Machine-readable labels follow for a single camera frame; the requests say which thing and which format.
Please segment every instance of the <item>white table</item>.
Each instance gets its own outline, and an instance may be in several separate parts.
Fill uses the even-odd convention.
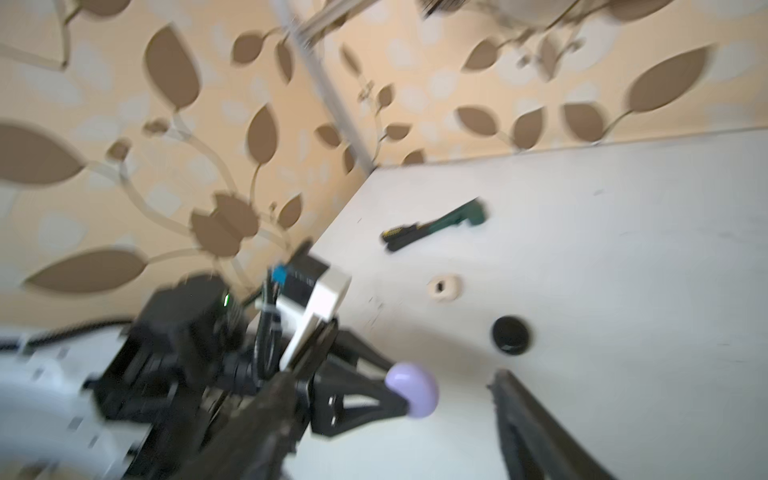
[[[623,480],[768,478],[765,132],[378,170],[313,252],[353,276],[343,325],[437,376],[421,421],[307,434],[296,480],[506,478],[491,396],[511,369]],[[474,197],[462,225],[385,253],[379,233]],[[463,295],[425,286],[457,273]],[[508,357],[505,314],[535,335]]]

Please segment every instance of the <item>black cable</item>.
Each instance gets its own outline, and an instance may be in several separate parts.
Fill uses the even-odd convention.
[[[26,347],[30,349],[37,349],[43,346],[48,346],[53,343],[59,343],[64,340],[74,338],[76,336],[85,335],[96,330],[107,328],[110,326],[130,325],[134,322],[133,317],[129,316],[116,316],[115,318],[108,318],[103,320],[95,320],[91,322],[81,323],[79,325],[70,326],[61,330],[53,330],[51,332],[43,333],[39,336],[33,336],[30,338]],[[17,339],[0,339],[0,351],[12,351],[16,352],[22,347],[22,340]]]
[[[300,243],[296,250],[293,252],[293,255],[291,255],[291,257],[288,259],[286,265],[290,265],[296,258],[301,257],[302,255],[307,255],[310,252],[312,245],[313,243],[311,238],[304,239],[304,241]],[[256,301],[256,299],[262,296],[263,291],[263,289],[258,289],[257,291],[251,293],[246,297],[245,300],[243,300],[243,306],[249,306],[251,303]]]
[[[261,310],[259,326],[256,331],[256,344],[254,345],[254,372],[258,379],[271,379],[280,368],[280,347],[278,345],[280,337],[283,335],[283,328],[280,323],[279,313],[269,311],[275,306],[276,292],[272,283],[272,270],[266,272],[266,279],[263,285],[264,306]]]
[[[219,415],[219,412],[221,411],[221,407],[223,407],[224,402],[227,401],[230,394],[229,392],[222,392],[221,395],[219,395],[219,398],[216,399],[216,402],[214,402],[213,406],[210,407],[210,410],[208,411],[210,413],[210,421],[208,422],[208,425],[214,422],[216,420],[216,417]]]

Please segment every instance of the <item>leaf-patterned wallpaper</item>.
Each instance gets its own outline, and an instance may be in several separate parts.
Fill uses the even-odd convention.
[[[317,238],[364,174],[294,48],[267,0],[4,0],[2,322],[244,294]]]
[[[379,0],[316,46],[378,164],[768,126],[768,0],[423,4]]]

